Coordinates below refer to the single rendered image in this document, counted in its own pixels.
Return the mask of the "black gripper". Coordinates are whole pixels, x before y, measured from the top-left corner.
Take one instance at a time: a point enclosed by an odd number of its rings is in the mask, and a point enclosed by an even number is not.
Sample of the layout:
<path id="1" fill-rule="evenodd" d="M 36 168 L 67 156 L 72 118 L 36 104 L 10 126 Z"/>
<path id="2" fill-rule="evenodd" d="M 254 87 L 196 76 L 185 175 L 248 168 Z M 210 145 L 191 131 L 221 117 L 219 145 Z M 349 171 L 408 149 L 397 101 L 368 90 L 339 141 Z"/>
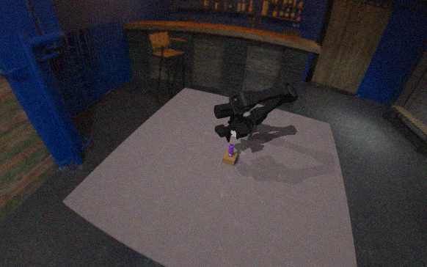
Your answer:
<path id="1" fill-rule="evenodd" d="M 230 116 L 230 120 L 228 121 L 229 125 L 227 127 L 225 127 L 223 124 L 217 125 L 217 126 L 215 126 L 215 132 L 217 132 L 217 134 L 220 137 L 226 136 L 227 141 L 230 142 L 230 136 L 232 135 L 231 131 L 232 131 L 232 127 L 233 127 L 234 122 L 236 122 L 236 121 L 241 122 L 242 120 L 244 120 L 245 124 L 247 124 L 247 125 L 251 124 L 252 127 L 254 126 L 254 123 L 253 123 L 253 121 L 251 121 L 250 118 L 244 117 L 244 116 L 235 117 L 232 115 L 232 116 Z"/>

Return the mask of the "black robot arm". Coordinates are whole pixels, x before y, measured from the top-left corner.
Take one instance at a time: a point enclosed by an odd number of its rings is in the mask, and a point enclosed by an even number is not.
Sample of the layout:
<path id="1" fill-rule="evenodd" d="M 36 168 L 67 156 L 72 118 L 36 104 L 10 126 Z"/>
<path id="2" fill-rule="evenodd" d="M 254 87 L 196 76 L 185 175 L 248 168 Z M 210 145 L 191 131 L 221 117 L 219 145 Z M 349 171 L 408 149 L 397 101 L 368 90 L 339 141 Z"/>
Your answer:
<path id="1" fill-rule="evenodd" d="M 237 101 L 235 100 L 237 99 Z M 214 114 L 217 119 L 224 117 L 242 117 L 244 113 L 249 111 L 250 115 L 246 116 L 253 121 L 255 125 L 260 125 L 270 111 L 279 107 L 283 103 L 293 103 L 298 98 L 296 90 L 292 84 L 288 82 L 280 84 L 278 87 L 263 89 L 258 92 L 254 91 L 240 91 L 233 97 L 229 98 L 229 103 L 223 103 L 214 106 Z M 272 100 L 273 99 L 273 100 Z M 263 107 L 253 109 L 257 103 L 272 100 Z M 253 109 L 252 111 L 250 111 Z M 245 116 L 244 116 L 245 117 Z M 234 122 L 232 130 L 242 138 L 250 134 L 252 125 L 245 124 L 244 120 L 241 122 Z"/>

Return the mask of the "tan square block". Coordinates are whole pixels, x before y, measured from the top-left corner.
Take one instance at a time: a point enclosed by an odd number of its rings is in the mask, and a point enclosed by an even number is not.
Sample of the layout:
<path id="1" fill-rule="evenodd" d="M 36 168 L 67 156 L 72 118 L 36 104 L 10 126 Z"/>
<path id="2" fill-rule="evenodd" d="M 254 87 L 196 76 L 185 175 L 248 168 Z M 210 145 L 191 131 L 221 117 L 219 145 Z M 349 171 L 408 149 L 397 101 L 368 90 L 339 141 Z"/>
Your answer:
<path id="1" fill-rule="evenodd" d="M 228 153 L 228 151 L 229 151 L 229 150 L 226 150 L 226 152 L 225 152 L 225 154 L 224 154 L 224 156 L 223 156 L 223 159 L 222 159 L 222 163 L 224 163 L 224 164 L 229 164 L 229 165 L 233 165 L 233 166 L 234 166 L 234 164 L 235 164 L 235 162 L 236 162 L 236 159 L 237 159 L 238 154 L 237 154 L 237 153 L 233 153 L 233 154 L 232 154 L 232 156 L 231 156 L 231 157 L 229 157 L 229 153 Z"/>

